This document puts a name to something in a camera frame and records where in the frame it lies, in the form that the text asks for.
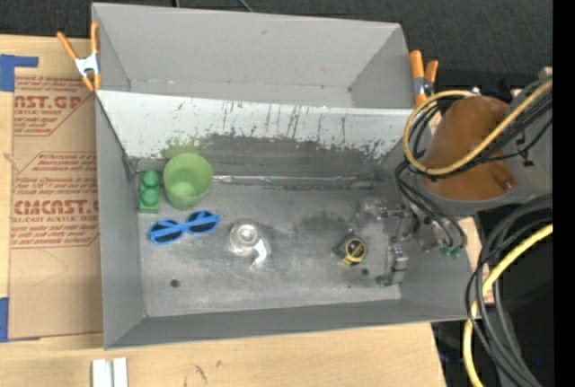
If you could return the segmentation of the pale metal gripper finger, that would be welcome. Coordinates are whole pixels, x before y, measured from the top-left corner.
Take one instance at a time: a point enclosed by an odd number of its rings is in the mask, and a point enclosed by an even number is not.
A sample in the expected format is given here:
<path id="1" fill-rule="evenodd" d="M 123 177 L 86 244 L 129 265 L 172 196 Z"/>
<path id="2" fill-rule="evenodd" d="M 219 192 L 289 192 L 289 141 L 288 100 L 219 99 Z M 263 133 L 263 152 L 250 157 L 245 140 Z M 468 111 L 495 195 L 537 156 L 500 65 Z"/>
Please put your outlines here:
<path id="1" fill-rule="evenodd" d="M 394 286 L 403 282 L 409 265 L 409 256 L 402 245 L 393 245 L 386 253 L 384 271 L 376 278 L 380 286 Z"/>
<path id="2" fill-rule="evenodd" d="M 405 218 L 405 212 L 400 206 L 391 207 L 381 200 L 362 200 L 359 204 L 359 213 L 365 218 L 377 221 Z"/>

